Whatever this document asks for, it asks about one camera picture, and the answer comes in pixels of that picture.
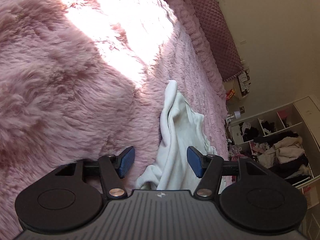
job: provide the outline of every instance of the pink fur blanket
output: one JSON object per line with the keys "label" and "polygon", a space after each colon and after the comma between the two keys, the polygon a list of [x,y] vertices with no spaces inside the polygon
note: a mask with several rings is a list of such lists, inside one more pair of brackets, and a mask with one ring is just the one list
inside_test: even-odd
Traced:
{"label": "pink fur blanket", "polygon": [[169,79],[226,158],[225,91],[188,0],[0,0],[0,239],[20,230],[18,193],[58,165],[133,145],[132,189]]}

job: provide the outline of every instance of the closet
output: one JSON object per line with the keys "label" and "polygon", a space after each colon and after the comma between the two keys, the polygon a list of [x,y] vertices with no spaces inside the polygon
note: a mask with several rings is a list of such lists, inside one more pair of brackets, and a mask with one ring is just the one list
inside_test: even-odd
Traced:
{"label": "closet", "polygon": [[[272,131],[264,129],[264,127],[266,127],[266,121],[268,124],[272,124]],[[298,135],[302,137],[302,147],[308,158],[311,176],[310,179],[300,181],[294,184],[294,186],[302,189],[309,185],[317,187],[319,185],[320,191],[320,181],[317,182],[317,180],[320,179],[320,110],[310,97],[248,119],[232,122],[231,133],[234,143],[240,146],[243,151],[253,153],[253,138],[248,139],[247,135],[243,134],[243,123],[248,123],[251,127],[255,128],[255,136],[259,134],[259,136],[265,138],[287,131],[298,133]]]}

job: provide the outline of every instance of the bed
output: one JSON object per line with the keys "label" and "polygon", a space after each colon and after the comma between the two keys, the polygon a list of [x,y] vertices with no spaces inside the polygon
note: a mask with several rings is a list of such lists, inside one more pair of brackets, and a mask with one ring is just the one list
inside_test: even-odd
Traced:
{"label": "bed", "polygon": [[222,78],[189,0],[0,0],[0,239],[18,193],[55,167],[136,149],[153,163],[168,80],[227,158]]}

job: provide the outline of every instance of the shelving unit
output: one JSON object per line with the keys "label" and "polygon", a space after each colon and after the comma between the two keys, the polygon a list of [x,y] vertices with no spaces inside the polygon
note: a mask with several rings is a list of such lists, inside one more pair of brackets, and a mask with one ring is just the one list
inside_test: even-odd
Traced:
{"label": "shelving unit", "polygon": [[[240,132],[239,124],[242,122],[248,122],[251,124],[252,127],[255,127],[259,131],[259,136],[272,136],[274,134],[279,134],[286,131],[292,131],[295,133],[298,133],[299,136],[302,137],[302,146],[305,150],[305,154],[309,160],[309,167],[312,173],[312,179],[305,181],[303,183],[300,183],[297,188],[302,188],[306,185],[309,185],[313,183],[314,181],[320,179],[320,149],[318,142],[316,141],[314,135],[312,132],[317,133],[317,131],[311,131],[310,130],[310,122],[306,122],[305,116],[308,117],[308,115],[303,115],[300,113],[299,109],[304,104],[300,101],[297,102],[297,106],[295,103],[288,104],[286,106],[282,106],[280,108],[265,112],[263,114],[256,115],[254,117],[235,121],[231,123],[231,131],[233,135],[233,139],[236,145],[239,145],[242,147],[242,150],[252,152],[252,146],[251,142],[244,141],[243,136]],[[275,132],[271,134],[267,134],[263,131],[263,127],[261,124],[261,121],[263,120],[268,121],[269,123],[275,124]]]}

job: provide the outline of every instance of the metal screw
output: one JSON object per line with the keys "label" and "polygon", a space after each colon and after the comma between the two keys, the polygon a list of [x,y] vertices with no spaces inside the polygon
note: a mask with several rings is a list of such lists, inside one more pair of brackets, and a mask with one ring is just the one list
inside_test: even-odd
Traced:
{"label": "metal screw", "polygon": [[114,197],[120,197],[124,194],[124,190],[121,188],[112,188],[109,190],[109,194]]}
{"label": "metal screw", "polygon": [[212,191],[207,188],[201,188],[197,190],[197,195],[201,197],[209,197],[212,195]]}

